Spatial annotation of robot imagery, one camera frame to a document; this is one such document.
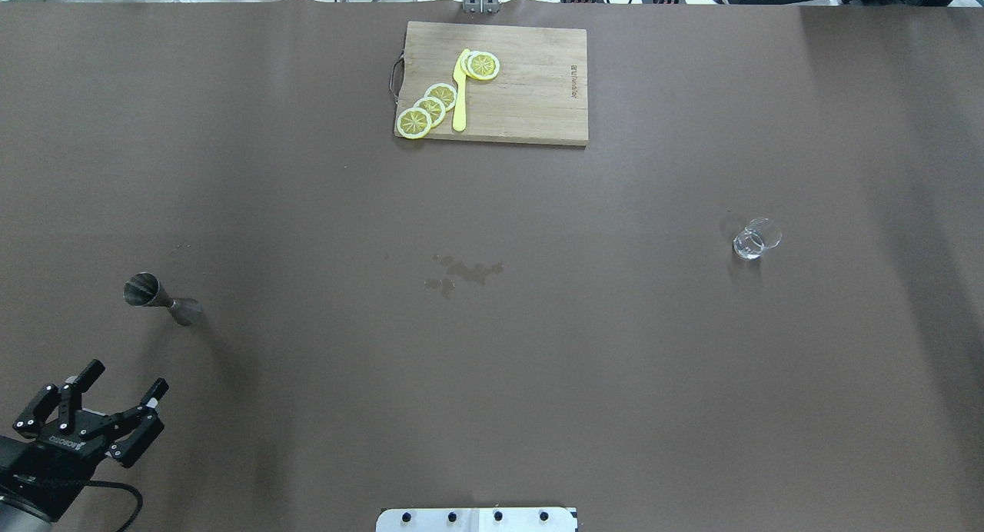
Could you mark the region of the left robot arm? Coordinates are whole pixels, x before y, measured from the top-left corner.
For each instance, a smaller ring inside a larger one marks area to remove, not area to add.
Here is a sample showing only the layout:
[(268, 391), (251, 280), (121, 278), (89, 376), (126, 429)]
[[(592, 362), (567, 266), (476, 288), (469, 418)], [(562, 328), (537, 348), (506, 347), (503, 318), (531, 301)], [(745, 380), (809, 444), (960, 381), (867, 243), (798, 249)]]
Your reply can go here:
[(135, 508), (121, 531), (138, 518), (144, 497), (137, 487), (94, 475), (106, 459), (133, 467), (157, 440), (165, 428), (158, 403), (169, 385), (160, 377), (136, 406), (108, 415), (83, 406), (83, 395), (103, 372), (105, 365), (94, 359), (64, 384), (43, 385), (13, 420), (21, 440), (1, 438), (4, 531), (52, 530), (87, 487), (132, 494)]

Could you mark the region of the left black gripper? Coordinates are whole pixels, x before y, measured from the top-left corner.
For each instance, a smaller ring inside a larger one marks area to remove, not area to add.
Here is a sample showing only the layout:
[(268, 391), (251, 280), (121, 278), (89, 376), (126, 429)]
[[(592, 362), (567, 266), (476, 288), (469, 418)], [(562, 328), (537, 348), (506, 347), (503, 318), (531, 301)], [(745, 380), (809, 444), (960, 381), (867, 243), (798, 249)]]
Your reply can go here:
[[(59, 521), (83, 491), (116, 488), (94, 477), (104, 459), (131, 468), (157, 440), (165, 428), (157, 406), (169, 391), (163, 377), (134, 408), (78, 413), (81, 397), (103, 372), (94, 359), (63, 385), (42, 386), (12, 424), (18, 437), (2, 437), (3, 521)], [(57, 420), (48, 422), (53, 412)]]

